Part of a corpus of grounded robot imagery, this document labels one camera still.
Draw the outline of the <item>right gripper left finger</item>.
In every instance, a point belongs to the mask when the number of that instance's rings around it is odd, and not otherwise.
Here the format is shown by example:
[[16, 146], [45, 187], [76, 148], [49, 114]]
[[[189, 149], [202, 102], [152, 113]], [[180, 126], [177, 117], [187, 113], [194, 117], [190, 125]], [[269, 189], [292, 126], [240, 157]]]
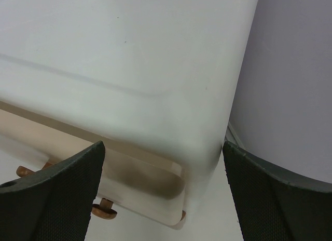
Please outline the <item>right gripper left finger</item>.
[[105, 158], [99, 141], [1, 184], [1, 240], [84, 240]]

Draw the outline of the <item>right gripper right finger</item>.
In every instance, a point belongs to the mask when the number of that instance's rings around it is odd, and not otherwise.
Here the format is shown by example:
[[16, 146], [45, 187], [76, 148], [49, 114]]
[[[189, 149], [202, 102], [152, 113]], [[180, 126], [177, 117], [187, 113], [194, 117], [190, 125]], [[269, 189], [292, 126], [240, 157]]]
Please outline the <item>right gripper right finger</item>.
[[226, 141], [223, 157], [244, 240], [331, 240], [331, 184]]

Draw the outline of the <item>brown drawer knob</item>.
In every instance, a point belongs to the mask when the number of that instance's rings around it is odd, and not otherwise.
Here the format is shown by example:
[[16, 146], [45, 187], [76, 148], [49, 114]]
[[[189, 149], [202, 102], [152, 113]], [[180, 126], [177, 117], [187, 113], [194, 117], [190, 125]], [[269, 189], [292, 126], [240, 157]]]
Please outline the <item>brown drawer knob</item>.
[[99, 204], [93, 204], [91, 213], [99, 218], [112, 220], [117, 216], [117, 211], [112, 206], [111, 200], [102, 198]]

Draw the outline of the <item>bear head drawer knob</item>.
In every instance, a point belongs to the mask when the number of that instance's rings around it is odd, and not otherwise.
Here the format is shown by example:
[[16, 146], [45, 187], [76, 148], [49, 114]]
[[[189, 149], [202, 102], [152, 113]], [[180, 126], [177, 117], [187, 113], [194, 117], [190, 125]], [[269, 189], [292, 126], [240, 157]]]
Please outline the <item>bear head drawer knob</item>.
[[[52, 166], [51, 163], [45, 163], [44, 166], [42, 167], [42, 170], [44, 170], [50, 166]], [[16, 170], [16, 175], [20, 178], [34, 174], [34, 173], [35, 173], [34, 171], [32, 171], [26, 167], [23, 167], [23, 166], [19, 166]]]

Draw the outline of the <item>brown drawer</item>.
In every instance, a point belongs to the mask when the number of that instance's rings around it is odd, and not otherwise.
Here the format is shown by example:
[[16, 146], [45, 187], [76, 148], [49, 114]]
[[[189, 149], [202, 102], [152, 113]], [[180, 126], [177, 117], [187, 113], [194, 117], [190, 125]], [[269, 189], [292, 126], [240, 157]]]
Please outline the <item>brown drawer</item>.
[[181, 221], [184, 220], [185, 216], [186, 216], [186, 212], [183, 210], [183, 211], [182, 211]]

